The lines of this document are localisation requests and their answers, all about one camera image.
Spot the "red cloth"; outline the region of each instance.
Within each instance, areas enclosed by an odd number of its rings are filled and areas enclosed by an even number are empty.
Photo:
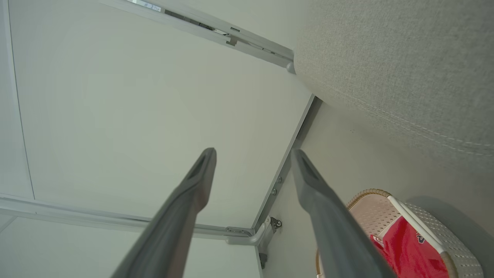
[[[370,239],[399,278],[449,278],[441,255],[401,216],[382,243]]]

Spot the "gray fabric sofa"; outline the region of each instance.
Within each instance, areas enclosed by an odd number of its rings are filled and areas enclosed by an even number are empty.
[[[494,1],[315,0],[297,75],[446,165],[494,171]]]

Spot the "white panel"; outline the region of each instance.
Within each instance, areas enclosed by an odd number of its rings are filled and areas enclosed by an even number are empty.
[[[213,146],[197,222],[251,227],[310,97],[295,75],[96,0],[10,16],[36,199],[151,217]]]
[[[3,231],[3,229],[8,227],[9,222],[12,221],[12,218],[15,218],[15,216],[0,214],[0,233]]]
[[[0,277],[108,278],[139,233],[18,217],[0,234]],[[185,278],[258,278],[253,246],[193,238]]]
[[[0,16],[0,193],[32,199],[15,86],[7,0],[0,0]]]

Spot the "white plastic basket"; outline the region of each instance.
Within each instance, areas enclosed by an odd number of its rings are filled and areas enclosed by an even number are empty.
[[[386,191],[367,189],[348,204],[352,216],[368,235],[383,237],[393,222],[403,216],[441,255],[450,278],[482,278],[477,258],[446,226],[424,209],[404,203]],[[319,253],[316,255],[318,278],[324,278]]]

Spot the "floor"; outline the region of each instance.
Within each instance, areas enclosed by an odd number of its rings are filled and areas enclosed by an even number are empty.
[[[474,182],[413,157],[323,103],[302,149],[326,182],[346,203],[358,192],[379,188],[419,205],[452,230],[494,277],[492,177]],[[290,173],[270,215],[283,227],[268,246],[264,278],[313,278],[316,241],[300,207]]]

